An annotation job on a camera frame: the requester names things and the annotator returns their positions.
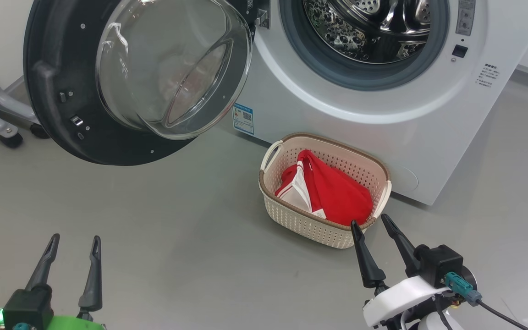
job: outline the washing machine door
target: washing machine door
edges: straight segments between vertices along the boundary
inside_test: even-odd
[[[226,0],[36,0],[24,77],[44,129],[104,165],[138,165],[189,144],[231,108],[252,55]]]

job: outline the caster wheel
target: caster wheel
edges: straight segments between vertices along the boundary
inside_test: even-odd
[[[46,133],[42,125],[32,124],[30,126],[30,132],[32,132],[36,138],[50,138],[50,135]]]
[[[22,144],[23,138],[19,133],[12,137],[4,137],[0,135],[0,141],[5,144],[6,147],[16,149]]]

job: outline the red and white garment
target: red and white garment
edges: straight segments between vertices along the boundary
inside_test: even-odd
[[[281,176],[275,195],[323,219],[349,226],[366,222],[374,203],[369,190],[348,175],[323,163],[310,150],[299,153],[296,165]]]

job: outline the brown rim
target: brown rim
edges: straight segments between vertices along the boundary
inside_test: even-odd
[[[287,140],[290,140],[291,138],[299,138],[299,137],[314,138],[316,140],[320,140],[320,141],[323,141],[323,142],[327,142],[327,143],[333,144],[333,145],[335,145],[337,147],[350,150],[351,152],[357,153],[358,155],[361,155],[361,156],[364,156],[364,157],[366,157],[368,159],[371,159],[372,161],[374,161],[375,163],[380,165],[380,167],[383,169],[384,173],[386,174],[386,180],[390,181],[390,172],[388,171],[387,167],[381,161],[379,161],[376,157],[374,157],[374,156],[372,156],[370,154],[367,154],[367,153],[365,153],[365,152],[363,152],[361,150],[358,150],[356,148],[353,148],[353,147],[347,146],[345,144],[342,144],[342,143],[340,143],[340,142],[338,142],[336,140],[332,140],[331,138],[326,138],[326,137],[319,136],[319,135],[316,135],[316,134],[311,134],[311,133],[293,133],[293,134],[289,134],[289,135],[285,136],[282,139],[282,141],[286,142]],[[318,222],[320,222],[322,224],[326,224],[328,226],[331,226],[331,227],[334,227],[334,228],[337,228],[337,229],[340,229],[340,230],[350,231],[350,227],[347,227],[347,226],[341,225],[341,224],[336,224],[336,223],[333,223],[333,222],[331,222],[331,221],[329,221],[327,219],[323,219],[323,218],[317,217],[316,215],[308,213],[308,212],[304,211],[303,209],[299,209],[298,207],[294,207],[293,205],[290,205],[289,203],[287,203],[287,202],[281,200],[280,198],[276,197],[273,193],[270,192],[270,190],[268,190],[268,188],[266,188],[266,185],[264,185],[264,170],[260,170],[259,181],[260,181],[260,188],[262,188],[262,191],[266,194],[266,196],[271,198],[273,201],[276,201],[280,205],[283,205],[284,207],[290,209],[291,211],[295,211],[296,213],[298,213],[300,215],[303,215],[304,217],[308,217],[308,218],[313,219],[315,221],[318,221]],[[372,224],[375,221],[376,221],[375,217],[370,217],[368,219],[368,221],[366,221],[364,224],[362,224],[360,226],[360,228],[361,229],[368,228],[369,226],[372,226]]]

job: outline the black cable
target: black cable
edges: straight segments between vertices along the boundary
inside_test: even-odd
[[[497,312],[495,309],[493,309],[492,307],[486,305],[485,303],[483,303],[480,299],[476,300],[476,303],[478,303],[478,305],[484,307],[484,309],[486,309],[486,311],[489,311],[490,313],[496,315],[497,317],[505,320],[506,322],[509,322],[510,324],[512,324],[513,326],[516,326],[517,328],[520,328],[522,330],[528,330],[528,327],[520,324],[519,322],[507,317],[506,315],[502,314],[502,313],[499,313]]]
[[[449,322],[446,319],[446,314],[444,314],[444,311],[441,308],[441,303],[440,303],[441,298],[442,298],[442,295],[440,294],[435,295],[435,308],[437,309],[437,314],[440,315],[441,322],[444,324],[447,330],[453,330],[451,328],[451,325],[449,325]]]

